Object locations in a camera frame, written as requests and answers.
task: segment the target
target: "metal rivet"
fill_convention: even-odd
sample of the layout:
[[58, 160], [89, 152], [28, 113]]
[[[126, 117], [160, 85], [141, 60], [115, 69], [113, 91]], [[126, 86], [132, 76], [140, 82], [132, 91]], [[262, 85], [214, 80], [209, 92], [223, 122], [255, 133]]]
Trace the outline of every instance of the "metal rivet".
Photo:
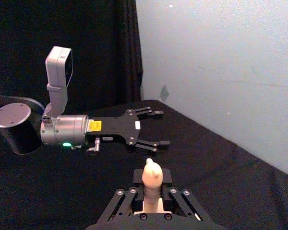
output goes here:
[[172, 215], [167, 213], [167, 214], [164, 215], [164, 219], [171, 220], [172, 219]]
[[131, 192], [131, 193], [136, 193], [136, 189], [135, 189], [135, 188], [132, 188], [132, 189], [130, 189], [130, 192]]
[[176, 190], [176, 188], [171, 188], [171, 189], [170, 189], [170, 192], [171, 192], [171, 193], [177, 193], [177, 190]]
[[123, 190], [118, 190], [116, 194], [117, 194], [117, 195], [123, 195], [123, 194], [124, 194], [124, 191], [123, 191]]
[[183, 194], [185, 194], [186, 196], [190, 195], [190, 191], [189, 190], [184, 190]]
[[146, 220], [146, 219], [147, 219], [147, 215], [146, 215], [145, 213], [142, 213], [142, 214], [140, 215], [140, 219], [141, 219], [141, 220]]

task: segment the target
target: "black cloth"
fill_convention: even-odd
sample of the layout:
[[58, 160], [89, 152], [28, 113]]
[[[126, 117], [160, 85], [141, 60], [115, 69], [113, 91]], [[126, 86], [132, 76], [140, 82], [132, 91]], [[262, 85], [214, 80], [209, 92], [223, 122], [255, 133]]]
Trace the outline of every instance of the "black cloth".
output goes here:
[[[171, 171], [173, 186], [189, 188], [210, 217], [228, 229], [288, 229], [288, 175], [158, 101], [90, 112], [120, 116], [128, 108], [163, 110], [141, 121], [141, 139], [170, 140], [153, 160]], [[0, 135], [0, 229], [85, 229], [148, 156], [120, 143], [82, 150], [42, 146], [13, 154]]]
[[53, 46], [73, 51], [67, 113], [140, 100], [135, 0], [0, 1], [0, 95], [46, 106], [45, 59]]

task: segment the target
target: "green led light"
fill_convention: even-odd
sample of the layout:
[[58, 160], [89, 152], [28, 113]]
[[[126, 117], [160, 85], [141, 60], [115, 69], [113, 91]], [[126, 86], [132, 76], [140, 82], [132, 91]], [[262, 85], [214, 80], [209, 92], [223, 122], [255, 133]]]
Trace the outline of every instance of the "green led light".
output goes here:
[[63, 146], [64, 146], [64, 147], [70, 147], [70, 146], [72, 146], [72, 144], [71, 144], [71, 143], [68, 143], [68, 142], [64, 142], [64, 143], [63, 143]]

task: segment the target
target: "light blue wall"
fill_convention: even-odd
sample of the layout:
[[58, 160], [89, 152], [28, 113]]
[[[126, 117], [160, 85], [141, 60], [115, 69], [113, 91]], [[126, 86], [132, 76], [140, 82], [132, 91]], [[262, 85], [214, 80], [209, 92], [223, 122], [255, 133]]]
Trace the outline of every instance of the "light blue wall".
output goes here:
[[288, 173], [288, 1], [138, 0], [144, 99]]

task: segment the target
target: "sticker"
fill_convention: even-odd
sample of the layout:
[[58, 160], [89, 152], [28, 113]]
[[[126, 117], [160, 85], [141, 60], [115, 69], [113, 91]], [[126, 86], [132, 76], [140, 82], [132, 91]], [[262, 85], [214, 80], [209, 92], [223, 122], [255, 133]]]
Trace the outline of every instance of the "sticker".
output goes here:
[[88, 120], [87, 132], [101, 131], [101, 121]]
[[140, 121], [135, 122], [135, 129], [141, 129]]
[[102, 140], [113, 140], [113, 138], [102, 138]]

